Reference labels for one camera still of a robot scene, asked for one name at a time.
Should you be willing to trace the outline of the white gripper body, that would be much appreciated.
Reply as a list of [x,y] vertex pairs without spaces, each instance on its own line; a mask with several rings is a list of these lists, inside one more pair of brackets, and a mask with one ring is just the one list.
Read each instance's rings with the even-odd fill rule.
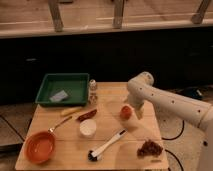
[[136,110],[140,110],[144,105],[143,99],[133,96],[132,94],[127,95],[125,102]]

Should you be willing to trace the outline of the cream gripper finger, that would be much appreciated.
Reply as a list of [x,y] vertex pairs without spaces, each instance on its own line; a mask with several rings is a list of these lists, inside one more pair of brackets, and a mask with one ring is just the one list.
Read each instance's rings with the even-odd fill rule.
[[135,112],[137,119],[140,120],[143,117],[144,108],[143,107],[134,108],[134,112]]

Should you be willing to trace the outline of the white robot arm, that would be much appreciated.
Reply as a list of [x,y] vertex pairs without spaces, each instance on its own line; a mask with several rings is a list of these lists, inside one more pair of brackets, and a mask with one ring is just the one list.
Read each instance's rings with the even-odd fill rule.
[[127,82],[127,102],[137,118],[141,118],[141,108],[147,100],[202,130],[206,145],[202,147],[197,171],[213,171],[213,104],[155,88],[153,83],[149,72],[142,72]]

